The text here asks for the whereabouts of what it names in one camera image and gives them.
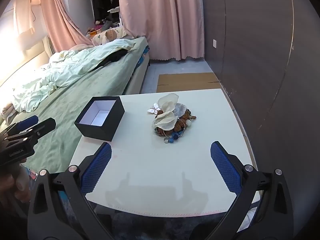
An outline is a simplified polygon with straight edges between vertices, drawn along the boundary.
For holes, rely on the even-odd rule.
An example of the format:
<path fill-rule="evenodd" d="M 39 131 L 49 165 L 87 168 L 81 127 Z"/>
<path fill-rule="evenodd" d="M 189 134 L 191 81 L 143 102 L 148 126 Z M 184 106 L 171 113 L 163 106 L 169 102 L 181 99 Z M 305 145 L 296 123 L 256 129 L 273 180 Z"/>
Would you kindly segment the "person left hand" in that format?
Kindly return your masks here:
<path fill-rule="evenodd" d="M 17 178 L 10 173 L 1 173 L 1 207 L 5 211 L 15 211 L 8 197 L 9 194 L 13 196 L 15 202 L 28 203 L 31 199 L 28 172 L 22 165 L 19 168 Z"/>

